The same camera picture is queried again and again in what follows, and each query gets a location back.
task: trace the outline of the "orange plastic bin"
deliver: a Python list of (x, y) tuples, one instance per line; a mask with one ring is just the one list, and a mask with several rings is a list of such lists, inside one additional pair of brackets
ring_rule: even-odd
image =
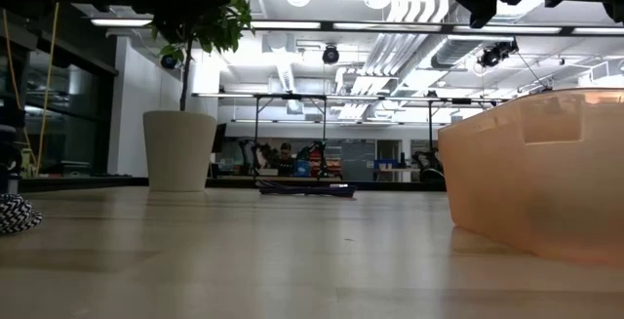
[(512, 100), (438, 137), (455, 224), (545, 258), (624, 265), (624, 89)]

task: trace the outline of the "white planter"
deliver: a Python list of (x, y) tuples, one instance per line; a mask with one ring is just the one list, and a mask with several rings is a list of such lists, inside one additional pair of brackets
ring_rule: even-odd
[(203, 191), (210, 166), (216, 120), (180, 111), (143, 114), (149, 189)]

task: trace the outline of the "person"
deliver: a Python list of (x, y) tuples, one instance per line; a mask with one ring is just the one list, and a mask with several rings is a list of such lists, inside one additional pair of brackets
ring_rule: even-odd
[(282, 143), (280, 147), (280, 160), (277, 170), (280, 177), (291, 177), (293, 175), (293, 147), (288, 142)]

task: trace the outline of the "plant stem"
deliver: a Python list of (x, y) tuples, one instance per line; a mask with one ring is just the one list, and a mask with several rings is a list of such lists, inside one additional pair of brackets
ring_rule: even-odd
[(186, 110), (186, 93), (188, 92), (188, 73), (191, 68), (191, 48), (193, 47), (193, 38), (188, 40), (186, 45), (186, 58), (184, 59), (184, 73), (182, 74), (182, 95), (179, 98), (179, 110)]

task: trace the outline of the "wooden floor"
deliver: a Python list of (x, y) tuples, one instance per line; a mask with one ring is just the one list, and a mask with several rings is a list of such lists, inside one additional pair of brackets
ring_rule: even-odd
[(0, 317), (624, 318), (624, 270), (453, 228), (444, 193), (33, 194), (0, 238)]

